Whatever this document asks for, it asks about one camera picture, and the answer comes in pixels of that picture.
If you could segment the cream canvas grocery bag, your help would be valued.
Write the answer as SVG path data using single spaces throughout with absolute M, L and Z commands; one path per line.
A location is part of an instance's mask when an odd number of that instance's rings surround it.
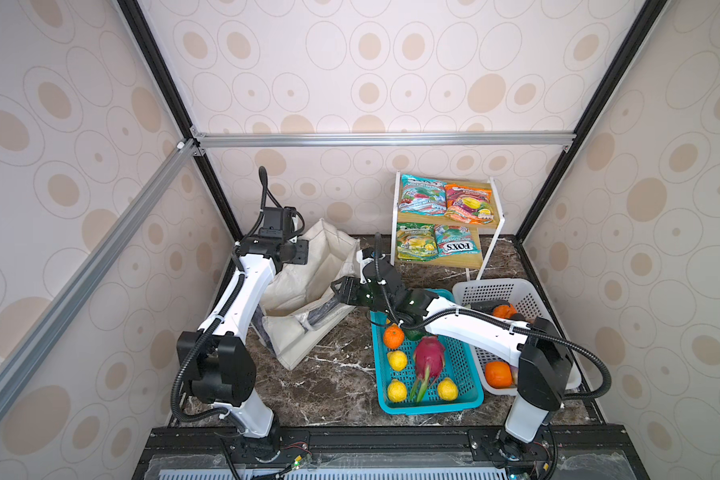
M 286 264 L 263 294 L 251 325 L 260 343 L 288 370 L 355 308 L 331 284 L 358 271 L 359 240 L 321 219 L 303 238 L 307 263 Z

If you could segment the pink dragon fruit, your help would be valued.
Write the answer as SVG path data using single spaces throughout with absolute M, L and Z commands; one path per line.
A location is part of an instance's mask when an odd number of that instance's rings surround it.
M 414 370 L 416 379 L 411 391 L 411 399 L 421 402 L 432 382 L 442 373 L 445 365 L 445 346 L 437 336 L 422 337 L 414 351 Z

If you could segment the teal mint blossom candy bag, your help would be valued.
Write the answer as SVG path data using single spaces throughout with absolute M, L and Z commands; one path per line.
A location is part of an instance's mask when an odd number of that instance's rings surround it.
M 404 174 L 398 203 L 401 212 L 442 216 L 446 206 L 446 183 L 441 180 Z

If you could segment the orange fruits candy bag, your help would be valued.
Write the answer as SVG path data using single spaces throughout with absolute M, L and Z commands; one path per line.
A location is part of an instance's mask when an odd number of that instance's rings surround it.
M 446 211 L 444 215 L 449 219 L 466 224 L 481 225 L 494 220 L 490 190 L 447 184 L 445 193 Z

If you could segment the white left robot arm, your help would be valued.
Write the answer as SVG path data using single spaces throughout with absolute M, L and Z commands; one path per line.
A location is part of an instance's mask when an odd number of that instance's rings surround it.
M 285 264 L 304 265 L 309 242 L 253 237 L 231 254 L 226 284 L 216 305 L 195 331 L 177 341 L 180 366 L 170 394 L 176 420 L 230 419 L 238 432 L 261 439 L 271 434 L 275 414 L 255 391 L 256 365 L 246 336 L 266 288 Z

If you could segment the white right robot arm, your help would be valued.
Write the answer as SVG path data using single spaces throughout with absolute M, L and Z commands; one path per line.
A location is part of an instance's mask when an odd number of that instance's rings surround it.
M 427 289 L 404 286 L 393 267 L 380 273 L 372 265 L 358 277 L 345 276 L 331 284 L 339 301 L 386 314 L 408 330 L 425 330 L 486 350 L 517 369 L 517 395 L 504 431 L 517 442 L 533 442 L 539 428 L 568 399 L 596 399 L 609 392 L 612 376 L 605 363 L 586 348 L 557 335 L 543 318 L 533 322 L 504 320 L 460 306 Z M 573 354 L 589 359 L 601 374 L 592 392 L 569 394 L 567 382 Z

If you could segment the green lemon candy bag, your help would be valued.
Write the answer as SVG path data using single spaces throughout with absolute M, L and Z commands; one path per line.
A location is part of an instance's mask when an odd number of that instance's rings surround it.
M 399 259 L 426 262 L 438 257 L 432 224 L 402 222 L 397 225 L 396 251 Z

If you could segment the teal Fox's candy bag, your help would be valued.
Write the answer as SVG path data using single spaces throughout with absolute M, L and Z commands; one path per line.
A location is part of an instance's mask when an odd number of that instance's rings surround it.
M 480 247 L 467 227 L 435 225 L 434 233 L 440 257 L 480 252 Z

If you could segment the orange in teal basket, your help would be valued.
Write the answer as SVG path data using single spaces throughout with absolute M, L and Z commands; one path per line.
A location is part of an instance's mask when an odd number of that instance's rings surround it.
M 383 333 L 383 343 L 390 350 L 399 349 L 406 337 L 403 330 L 394 324 L 388 326 Z

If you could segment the yellow lemon middle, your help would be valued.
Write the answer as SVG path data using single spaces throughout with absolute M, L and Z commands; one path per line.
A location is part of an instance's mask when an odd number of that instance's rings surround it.
M 407 355 L 400 350 L 390 351 L 387 354 L 387 361 L 389 367 L 395 372 L 403 371 L 408 365 Z

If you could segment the yellow lemon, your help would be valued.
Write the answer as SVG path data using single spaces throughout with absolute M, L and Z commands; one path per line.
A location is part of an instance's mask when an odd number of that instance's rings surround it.
M 452 402 L 458 399 L 459 389 L 453 380 L 446 377 L 437 385 L 437 395 L 444 402 Z
M 403 382 L 397 379 L 393 379 L 390 381 L 387 387 L 386 394 L 389 402 L 400 403 L 407 399 L 408 390 Z
M 387 354 L 387 361 L 389 367 L 395 372 L 403 371 L 408 365 L 407 355 L 400 350 L 390 351 Z

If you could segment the teal plastic basket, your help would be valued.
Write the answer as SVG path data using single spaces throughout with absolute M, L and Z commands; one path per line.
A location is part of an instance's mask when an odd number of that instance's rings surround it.
M 387 327 L 384 313 L 371 312 L 371 337 L 374 348 L 374 366 L 377 384 L 378 402 L 381 409 L 390 415 L 429 415 L 450 413 L 479 407 L 484 400 L 483 388 L 480 386 L 479 371 L 472 360 L 469 345 L 454 338 L 440 335 L 439 342 L 444 346 L 444 367 L 437 380 L 431 381 L 420 402 L 411 399 L 414 383 L 417 379 L 414 352 L 418 341 L 403 337 L 404 341 L 398 348 L 407 359 L 407 364 L 400 371 L 394 370 L 388 361 L 391 352 L 384 343 L 384 331 Z M 446 378 L 453 381 L 458 389 L 455 400 L 442 400 L 437 391 L 438 385 Z M 408 396 L 404 401 L 393 402 L 387 395 L 389 384 L 400 381 Z

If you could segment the yellow lemon front left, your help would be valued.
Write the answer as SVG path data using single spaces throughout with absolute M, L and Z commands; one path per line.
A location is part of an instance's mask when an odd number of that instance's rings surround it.
M 407 399 L 408 390 L 403 382 L 397 379 L 393 379 L 390 381 L 387 387 L 386 394 L 389 402 L 400 403 Z

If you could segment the orange back white basket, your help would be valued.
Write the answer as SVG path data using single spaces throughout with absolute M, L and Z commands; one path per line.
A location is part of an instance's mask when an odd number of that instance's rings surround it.
M 516 315 L 518 311 L 516 308 L 511 304 L 502 304 L 498 305 L 493 311 L 492 315 L 501 318 L 501 319 L 511 319 L 514 315 Z

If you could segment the orange white basket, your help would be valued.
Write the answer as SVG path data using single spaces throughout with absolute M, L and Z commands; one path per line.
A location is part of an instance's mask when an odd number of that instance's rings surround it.
M 494 389 L 507 389 L 515 384 L 512 369 L 503 361 L 489 362 L 484 367 L 487 384 Z
M 492 315 L 501 318 L 501 319 L 511 319 L 514 315 L 516 315 L 518 311 L 516 308 L 511 304 L 502 304 L 498 305 L 493 311 Z

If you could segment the yellow lemon front right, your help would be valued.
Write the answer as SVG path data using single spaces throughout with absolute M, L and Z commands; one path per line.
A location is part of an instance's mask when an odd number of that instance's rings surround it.
M 446 377 L 437 385 L 437 395 L 444 402 L 452 402 L 458 399 L 459 389 L 453 380 Z

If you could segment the white plastic basket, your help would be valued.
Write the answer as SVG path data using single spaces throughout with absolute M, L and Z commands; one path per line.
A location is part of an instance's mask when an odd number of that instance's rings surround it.
M 542 317 L 552 320 L 536 288 L 531 282 L 521 278 L 481 279 L 457 283 L 453 289 L 455 302 L 462 306 L 470 306 L 484 301 L 506 301 L 528 320 Z M 493 353 L 469 346 L 473 360 L 478 367 L 478 375 L 482 387 L 492 395 L 516 396 L 515 387 L 497 389 L 488 384 L 484 376 L 485 366 L 501 358 Z

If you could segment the orange front white basket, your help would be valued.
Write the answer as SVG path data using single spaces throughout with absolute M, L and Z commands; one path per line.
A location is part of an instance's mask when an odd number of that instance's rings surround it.
M 484 367 L 487 384 L 494 389 L 507 389 L 515 384 L 512 369 L 503 361 L 489 362 Z

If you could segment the silver aluminium frame bar back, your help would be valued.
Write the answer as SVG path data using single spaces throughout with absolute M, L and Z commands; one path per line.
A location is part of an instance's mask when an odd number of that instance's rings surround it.
M 486 145 L 570 145 L 572 131 L 414 132 L 414 133 L 298 133 L 199 134 L 196 142 L 208 148 L 339 148 L 428 147 Z

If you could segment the silver aluminium frame bar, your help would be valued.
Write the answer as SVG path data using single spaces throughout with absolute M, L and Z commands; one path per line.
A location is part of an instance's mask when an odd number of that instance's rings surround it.
M 0 367 L 0 421 L 39 366 L 76 318 L 85 302 L 151 214 L 199 142 L 188 138 L 174 148 L 136 199 L 50 302 L 36 324 Z
M 414 132 L 414 133 L 298 133 L 199 134 L 196 142 L 208 148 L 339 148 L 428 147 L 486 145 L 570 145 L 572 131 Z

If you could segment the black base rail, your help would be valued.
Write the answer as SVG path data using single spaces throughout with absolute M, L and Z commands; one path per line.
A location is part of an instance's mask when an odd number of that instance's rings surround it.
M 626 429 L 548 426 L 519 459 L 495 427 L 280 427 L 264 439 L 232 428 L 158 428 L 136 479 L 645 479 Z

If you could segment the silver aluminium frame bar left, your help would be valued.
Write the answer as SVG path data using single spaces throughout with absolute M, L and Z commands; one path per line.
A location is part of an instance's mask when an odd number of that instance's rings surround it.
M 174 148 L 136 199 L 50 302 L 36 324 L 0 367 L 0 421 L 39 366 L 76 318 L 85 302 L 151 214 L 199 142 L 188 138 Z

